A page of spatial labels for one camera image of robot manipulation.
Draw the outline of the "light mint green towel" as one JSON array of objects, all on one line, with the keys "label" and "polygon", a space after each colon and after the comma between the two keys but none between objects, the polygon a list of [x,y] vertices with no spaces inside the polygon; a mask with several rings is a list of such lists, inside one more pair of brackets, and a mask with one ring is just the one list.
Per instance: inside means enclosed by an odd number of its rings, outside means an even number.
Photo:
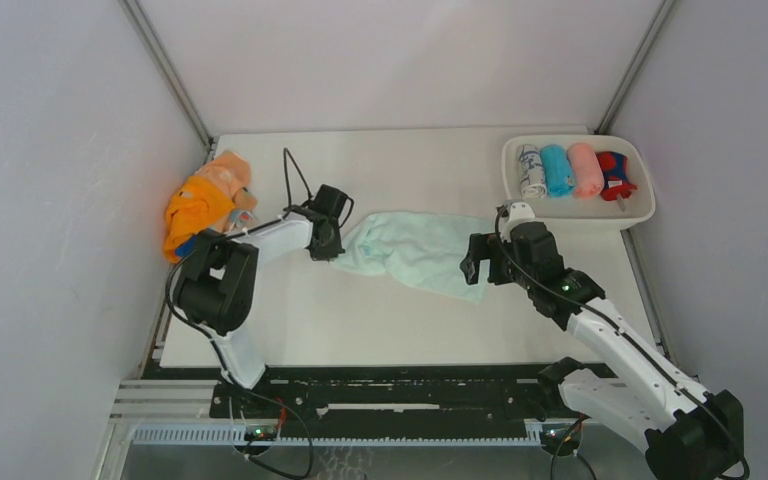
[{"label": "light mint green towel", "polygon": [[372,213],[344,238],[338,270],[388,275],[404,286],[480,303],[487,282],[469,285],[460,270],[469,237],[487,233],[491,221],[462,215],[406,211]]}]

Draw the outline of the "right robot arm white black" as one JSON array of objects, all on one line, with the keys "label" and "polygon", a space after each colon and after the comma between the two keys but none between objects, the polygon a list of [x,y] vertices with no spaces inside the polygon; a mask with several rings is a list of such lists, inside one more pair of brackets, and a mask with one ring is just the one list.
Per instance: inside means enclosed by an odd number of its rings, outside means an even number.
[{"label": "right robot arm white black", "polygon": [[477,282],[483,261],[490,283],[522,287],[539,314],[596,353],[621,382],[612,385],[565,357],[541,373],[544,412],[573,410],[611,429],[643,453],[658,479],[750,477],[741,402],[727,390],[711,392],[646,343],[590,276],[565,265],[543,223],[471,235],[460,263],[468,284]]}]

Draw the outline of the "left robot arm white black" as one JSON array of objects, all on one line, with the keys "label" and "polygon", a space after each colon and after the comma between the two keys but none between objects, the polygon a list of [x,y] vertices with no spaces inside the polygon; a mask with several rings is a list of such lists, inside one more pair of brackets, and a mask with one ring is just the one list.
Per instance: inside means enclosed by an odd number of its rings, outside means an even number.
[{"label": "left robot arm white black", "polygon": [[164,301],[170,313],[208,340],[222,378],[237,386],[234,404],[250,417],[265,414],[273,401],[271,388],[259,381],[266,361],[244,325],[254,304],[257,274],[267,263],[300,250],[313,261],[340,256],[340,220],[292,208],[230,235],[204,231],[166,281]]}]

